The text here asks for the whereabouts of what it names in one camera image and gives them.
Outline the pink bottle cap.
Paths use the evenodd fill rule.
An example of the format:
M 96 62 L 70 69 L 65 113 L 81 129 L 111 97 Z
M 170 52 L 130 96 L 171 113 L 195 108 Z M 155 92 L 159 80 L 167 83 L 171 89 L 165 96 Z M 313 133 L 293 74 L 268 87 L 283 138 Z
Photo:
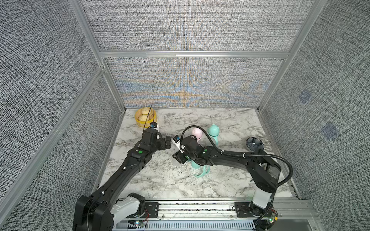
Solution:
M 203 131 L 199 128 L 193 128 L 192 135 L 195 136 L 197 140 L 200 140 L 203 136 Z

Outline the mint bottle cap front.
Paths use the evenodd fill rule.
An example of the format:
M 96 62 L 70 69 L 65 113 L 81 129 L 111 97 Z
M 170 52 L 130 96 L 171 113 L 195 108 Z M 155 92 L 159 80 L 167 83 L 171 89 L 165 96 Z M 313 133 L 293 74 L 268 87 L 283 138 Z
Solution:
M 220 129 L 214 123 L 208 128 L 208 134 L 212 137 L 217 137 L 219 133 L 220 133 Z

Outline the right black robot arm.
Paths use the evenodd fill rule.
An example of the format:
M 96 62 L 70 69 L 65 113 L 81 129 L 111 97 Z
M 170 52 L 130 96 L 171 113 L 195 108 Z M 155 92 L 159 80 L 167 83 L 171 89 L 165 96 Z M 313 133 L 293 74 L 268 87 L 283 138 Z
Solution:
M 278 188 L 281 167 L 263 150 L 257 148 L 253 152 L 227 152 L 214 146 L 203 147 L 194 136 L 181 139 L 176 135 L 172 142 L 179 149 L 173 158 L 180 164 L 191 160 L 199 166 L 227 166 L 249 172 L 256 185 L 250 207 L 261 210 L 269 207 L 270 198 Z

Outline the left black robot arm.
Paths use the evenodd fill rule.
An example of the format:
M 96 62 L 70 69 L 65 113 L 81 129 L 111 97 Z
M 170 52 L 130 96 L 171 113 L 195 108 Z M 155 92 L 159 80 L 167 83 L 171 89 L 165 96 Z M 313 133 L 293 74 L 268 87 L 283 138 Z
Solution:
M 90 196 L 81 196 L 75 205 L 74 231 L 111 231 L 129 216 L 145 214 L 145 198 L 131 193 L 118 202 L 118 197 L 131 179 L 139 173 L 158 150 L 171 148 L 171 138 L 155 128 L 144 130 L 142 138 L 128 151 L 119 169 Z

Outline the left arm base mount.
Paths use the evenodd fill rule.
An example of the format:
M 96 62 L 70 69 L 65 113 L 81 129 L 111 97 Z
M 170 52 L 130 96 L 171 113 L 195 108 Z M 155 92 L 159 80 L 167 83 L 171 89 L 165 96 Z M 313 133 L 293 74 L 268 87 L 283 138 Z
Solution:
M 135 213 L 126 216 L 125 218 L 157 218 L 159 212 L 158 202 L 145 202 L 139 204 L 138 210 Z

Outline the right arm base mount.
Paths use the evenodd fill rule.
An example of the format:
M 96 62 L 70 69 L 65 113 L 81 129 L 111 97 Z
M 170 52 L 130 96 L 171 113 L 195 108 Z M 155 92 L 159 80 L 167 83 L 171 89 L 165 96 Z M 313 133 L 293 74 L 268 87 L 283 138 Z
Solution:
M 251 201 L 235 202 L 233 210 L 238 218 L 259 218 L 261 215 L 267 219 L 274 219 L 278 216 L 271 202 L 268 202 L 266 208 L 260 208 L 254 205 Z

